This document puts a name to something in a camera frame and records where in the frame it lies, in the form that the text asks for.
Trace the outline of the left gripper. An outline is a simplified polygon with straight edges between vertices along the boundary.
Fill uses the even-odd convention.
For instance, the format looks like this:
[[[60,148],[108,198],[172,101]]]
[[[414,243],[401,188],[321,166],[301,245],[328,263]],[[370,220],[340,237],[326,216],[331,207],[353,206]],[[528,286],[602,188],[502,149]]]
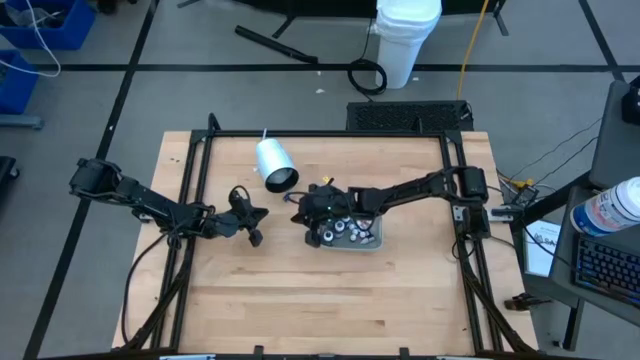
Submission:
[[[228,201],[231,209],[217,215],[217,233],[230,238],[238,231],[246,230],[251,245],[258,247],[263,240],[258,224],[269,214],[269,210],[254,207],[248,190],[242,185],[231,189]]]

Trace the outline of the grey side table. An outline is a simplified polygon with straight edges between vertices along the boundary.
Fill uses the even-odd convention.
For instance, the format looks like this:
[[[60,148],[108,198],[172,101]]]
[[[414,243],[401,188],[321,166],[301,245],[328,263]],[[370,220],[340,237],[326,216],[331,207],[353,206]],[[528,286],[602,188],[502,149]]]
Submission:
[[[629,90],[630,85],[619,80],[609,86],[589,174],[589,181],[599,188],[640,176],[640,125],[622,118],[622,98]]]

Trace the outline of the grey desk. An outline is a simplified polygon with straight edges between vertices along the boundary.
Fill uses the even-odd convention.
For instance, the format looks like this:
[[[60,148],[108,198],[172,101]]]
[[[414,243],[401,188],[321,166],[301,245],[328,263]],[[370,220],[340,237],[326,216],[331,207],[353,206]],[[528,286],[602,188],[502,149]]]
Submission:
[[[569,306],[573,305],[574,298],[579,298],[602,310],[626,319],[629,322],[640,323],[640,305],[634,307],[628,303],[620,302],[617,299],[590,291],[572,283],[571,269],[569,266],[572,264],[574,255],[574,236],[576,232],[569,219],[570,210],[575,205],[582,203],[593,195],[594,192],[591,189],[573,187],[570,190],[555,251],[557,259],[553,260],[552,269],[549,274],[549,279],[559,288],[559,292],[562,294],[568,293],[570,300],[564,300],[562,296],[556,296],[555,294],[552,294],[552,297],[556,296],[561,302],[567,303]],[[640,225],[609,235],[608,237],[599,238],[599,241],[610,243],[626,252],[640,254]]]

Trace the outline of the black floor object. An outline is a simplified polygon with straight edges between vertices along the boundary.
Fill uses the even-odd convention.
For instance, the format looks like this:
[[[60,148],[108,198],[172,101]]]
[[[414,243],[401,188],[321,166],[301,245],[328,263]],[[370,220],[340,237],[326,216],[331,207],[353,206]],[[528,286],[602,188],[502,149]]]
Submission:
[[[0,156],[0,202],[4,200],[13,182],[19,176],[20,170],[16,167],[16,159]]]

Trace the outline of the grey metal base bar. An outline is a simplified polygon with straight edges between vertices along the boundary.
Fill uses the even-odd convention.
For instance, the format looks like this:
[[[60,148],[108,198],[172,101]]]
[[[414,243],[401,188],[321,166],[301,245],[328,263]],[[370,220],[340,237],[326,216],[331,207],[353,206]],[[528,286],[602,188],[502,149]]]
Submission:
[[[40,130],[44,127],[44,121],[40,117],[32,115],[0,114],[0,127]]]

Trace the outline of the black computer keyboard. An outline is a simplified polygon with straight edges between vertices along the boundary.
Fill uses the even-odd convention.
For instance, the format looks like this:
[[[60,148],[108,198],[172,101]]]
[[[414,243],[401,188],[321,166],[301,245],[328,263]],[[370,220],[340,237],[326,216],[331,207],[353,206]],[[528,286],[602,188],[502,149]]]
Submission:
[[[575,235],[574,285],[640,307],[640,253]]]

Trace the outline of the white plastic bin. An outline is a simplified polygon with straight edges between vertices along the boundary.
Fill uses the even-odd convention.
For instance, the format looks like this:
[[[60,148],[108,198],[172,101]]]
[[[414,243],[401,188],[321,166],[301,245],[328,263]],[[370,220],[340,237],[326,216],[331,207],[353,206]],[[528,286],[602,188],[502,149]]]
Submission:
[[[382,218],[377,217],[375,219],[362,219],[362,218],[354,218],[351,217],[351,222],[348,225],[345,225],[345,230],[342,233],[338,233],[334,229],[334,224],[337,221],[341,221],[342,218],[333,218],[329,219],[326,222],[322,223],[319,227],[319,238],[320,238],[320,246],[323,248],[329,248],[334,250],[341,251],[361,251],[361,252],[373,252],[379,250],[383,245],[383,231],[382,231]],[[357,240],[355,243],[350,242],[350,236],[354,235],[354,232],[349,230],[349,225],[355,225],[356,229],[359,231],[363,231],[358,227],[359,220],[374,220],[374,225],[368,230],[376,235],[375,242],[371,248],[364,248],[360,245],[360,242],[363,240],[357,236]],[[330,230],[334,233],[334,241],[332,243],[326,243],[322,240],[322,235],[325,230]]]

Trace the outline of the white wipes canister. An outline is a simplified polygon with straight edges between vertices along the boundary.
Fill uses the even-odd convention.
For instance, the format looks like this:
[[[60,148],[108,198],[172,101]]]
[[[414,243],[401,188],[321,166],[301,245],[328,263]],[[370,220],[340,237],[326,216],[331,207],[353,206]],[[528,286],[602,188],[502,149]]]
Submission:
[[[623,181],[576,205],[570,221],[580,233],[592,237],[640,225],[640,176]]]

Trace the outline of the white paper sheet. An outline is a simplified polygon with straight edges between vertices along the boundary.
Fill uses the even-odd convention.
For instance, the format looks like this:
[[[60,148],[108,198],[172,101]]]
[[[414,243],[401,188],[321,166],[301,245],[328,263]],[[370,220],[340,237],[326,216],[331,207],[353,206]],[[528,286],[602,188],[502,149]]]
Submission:
[[[524,270],[526,274],[548,277],[561,226],[538,220],[526,227],[524,238]]]

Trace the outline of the black aluminium table frame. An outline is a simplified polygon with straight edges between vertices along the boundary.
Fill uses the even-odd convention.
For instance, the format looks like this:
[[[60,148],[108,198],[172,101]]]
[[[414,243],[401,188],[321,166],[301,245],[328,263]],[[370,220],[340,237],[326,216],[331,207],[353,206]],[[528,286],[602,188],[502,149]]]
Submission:
[[[246,358],[263,346],[264,359],[287,360],[471,356],[472,326],[454,243],[451,210],[425,200],[386,215],[388,235],[378,252],[339,252],[304,244],[305,228],[290,222],[295,204],[264,189],[254,172],[262,130],[222,130],[212,142],[203,201],[225,211],[227,195],[245,186],[270,214],[264,241],[253,248],[242,232],[233,239],[195,242],[185,297],[181,353]],[[442,166],[439,138],[346,131],[273,131],[292,156],[298,187],[333,176],[386,187]],[[191,131],[167,131],[157,145],[151,188],[178,200]],[[141,261],[131,282],[128,338],[158,303],[166,239]]]

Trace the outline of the black fabric room divider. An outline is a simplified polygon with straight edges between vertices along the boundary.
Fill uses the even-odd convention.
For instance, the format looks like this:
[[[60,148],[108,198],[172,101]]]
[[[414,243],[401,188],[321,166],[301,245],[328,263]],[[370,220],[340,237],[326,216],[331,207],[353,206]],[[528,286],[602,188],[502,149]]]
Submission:
[[[178,8],[203,0],[182,0]],[[278,13],[286,16],[284,24],[273,33],[279,38],[298,17],[337,17],[337,18],[374,18],[378,0],[207,0],[227,5],[247,5],[255,9]],[[485,0],[441,0],[443,15],[462,15],[480,13]],[[486,11],[491,11],[502,36],[509,36],[508,29],[501,17],[506,0],[488,0]]]

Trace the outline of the black perforated computer case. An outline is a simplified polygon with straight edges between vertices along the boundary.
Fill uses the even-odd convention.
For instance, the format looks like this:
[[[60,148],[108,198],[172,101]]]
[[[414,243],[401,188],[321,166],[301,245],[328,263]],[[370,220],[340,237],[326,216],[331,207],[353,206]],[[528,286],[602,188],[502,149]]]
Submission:
[[[347,105],[346,129],[353,131],[473,131],[466,101],[354,102]]]

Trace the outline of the white cup sideways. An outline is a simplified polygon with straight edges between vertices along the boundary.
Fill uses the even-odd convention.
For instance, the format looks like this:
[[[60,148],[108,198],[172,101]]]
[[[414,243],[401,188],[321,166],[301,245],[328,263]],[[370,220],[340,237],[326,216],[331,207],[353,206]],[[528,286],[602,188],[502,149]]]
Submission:
[[[276,138],[268,137],[268,129],[262,132],[256,145],[257,170],[265,188],[271,193],[284,193],[299,180],[299,173],[291,156]]]

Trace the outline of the black device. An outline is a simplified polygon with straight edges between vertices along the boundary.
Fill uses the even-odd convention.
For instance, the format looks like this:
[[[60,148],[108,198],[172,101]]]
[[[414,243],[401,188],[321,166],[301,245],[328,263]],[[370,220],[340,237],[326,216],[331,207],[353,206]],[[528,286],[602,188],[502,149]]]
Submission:
[[[621,100],[624,122],[640,126],[640,75],[629,83],[629,91]]]

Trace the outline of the white trash can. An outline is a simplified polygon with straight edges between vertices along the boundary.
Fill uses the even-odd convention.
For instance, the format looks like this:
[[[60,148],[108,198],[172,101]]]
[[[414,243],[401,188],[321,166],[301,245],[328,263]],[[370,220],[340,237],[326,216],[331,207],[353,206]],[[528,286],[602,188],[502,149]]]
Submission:
[[[442,0],[376,0],[376,20],[372,25],[379,36],[376,63],[386,75],[386,80],[376,76],[377,85],[386,83],[388,89],[406,85],[441,13]]]

